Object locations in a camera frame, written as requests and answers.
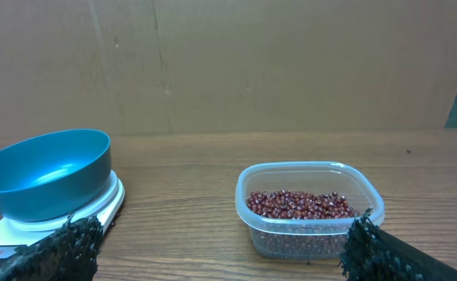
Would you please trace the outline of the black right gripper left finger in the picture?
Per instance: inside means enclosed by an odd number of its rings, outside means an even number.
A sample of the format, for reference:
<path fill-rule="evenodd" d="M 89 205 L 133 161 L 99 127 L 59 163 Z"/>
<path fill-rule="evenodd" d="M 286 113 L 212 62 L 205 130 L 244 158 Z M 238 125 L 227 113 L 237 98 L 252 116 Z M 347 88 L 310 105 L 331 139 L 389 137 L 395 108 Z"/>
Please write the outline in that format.
<path fill-rule="evenodd" d="M 92 281 L 103 240 L 97 217 L 74 221 L 70 215 L 53 234 L 0 261 L 0 281 Z"/>

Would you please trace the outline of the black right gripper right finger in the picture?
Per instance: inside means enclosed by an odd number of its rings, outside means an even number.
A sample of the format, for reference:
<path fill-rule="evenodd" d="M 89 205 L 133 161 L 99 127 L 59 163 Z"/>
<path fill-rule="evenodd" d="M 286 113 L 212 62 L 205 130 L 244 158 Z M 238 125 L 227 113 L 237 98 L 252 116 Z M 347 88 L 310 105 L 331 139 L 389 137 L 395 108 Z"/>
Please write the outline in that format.
<path fill-rule="evenodd" d="M 457 269 L 380 229 L 371 212 L 354 218 L 339 255 L 348 281 L 457 281 Z"/>

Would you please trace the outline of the red adzuki beans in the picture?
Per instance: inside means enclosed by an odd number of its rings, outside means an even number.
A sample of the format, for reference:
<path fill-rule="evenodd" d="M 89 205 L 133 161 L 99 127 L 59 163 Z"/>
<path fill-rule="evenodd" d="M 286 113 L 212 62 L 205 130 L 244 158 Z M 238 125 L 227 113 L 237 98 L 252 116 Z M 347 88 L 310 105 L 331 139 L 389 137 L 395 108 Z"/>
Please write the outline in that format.
<path fill-rule="evenodd" d="M 270 219 L 343 219 L 360 215 L 347 197 L 336 191 L 330 194 L 255 191 L 246 199 L 246 206 L 257 215 Z"/>

